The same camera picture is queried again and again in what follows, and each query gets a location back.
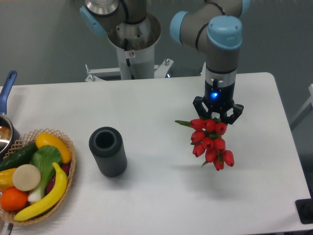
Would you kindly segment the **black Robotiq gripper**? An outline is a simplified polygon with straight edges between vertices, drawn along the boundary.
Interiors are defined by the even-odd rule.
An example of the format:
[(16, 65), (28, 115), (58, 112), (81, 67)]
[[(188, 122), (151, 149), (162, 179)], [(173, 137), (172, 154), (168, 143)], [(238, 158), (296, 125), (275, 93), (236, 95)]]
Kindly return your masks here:
[(222, 116), (232, 108), (233, 114), (225, 117), (225, 123), (233, 124), (244, 110), (243, 105), (234, 104), (234, 87), (235, 83), (227, 87), (214, 88), (212, 85), (205, 82), (204, 97), (197, 96), (193, 101), (193, 105), (199, 118), (211, 119), (212, 113), (219, 113), (220, 116)]

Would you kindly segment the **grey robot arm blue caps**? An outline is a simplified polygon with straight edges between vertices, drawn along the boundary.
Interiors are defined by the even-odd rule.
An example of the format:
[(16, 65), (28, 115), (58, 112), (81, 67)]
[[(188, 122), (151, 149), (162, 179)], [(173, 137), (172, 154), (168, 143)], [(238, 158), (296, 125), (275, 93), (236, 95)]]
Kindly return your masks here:
[[(233, 100), (242, 44), (240, 17), (249, 9), (248, 0), (208, 0), (194, 13), (180, 11), (170, 22), (170, 35), (180, 45), (206, 56), (204, 96), (193, 105), (202, 118), (219, 114), (233, 124), (243, 106)], [(123, 80), (155, 77), (155, 45), (160, 23), (147, 11), (144, 0), (87, 0), (80, 15), (97, 35), (106, 35), (115, 46)]]

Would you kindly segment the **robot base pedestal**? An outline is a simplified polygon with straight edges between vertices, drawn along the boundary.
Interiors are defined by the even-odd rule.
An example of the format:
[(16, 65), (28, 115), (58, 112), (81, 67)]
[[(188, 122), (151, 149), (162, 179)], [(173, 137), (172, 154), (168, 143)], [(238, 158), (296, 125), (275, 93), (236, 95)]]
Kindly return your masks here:
[(155, 77), (155, 45), (160, 35), (160, 23), (150, 13), (140, 23), (121, 23), (109, 31), (108, 39), (116, 49), (122, 80)]

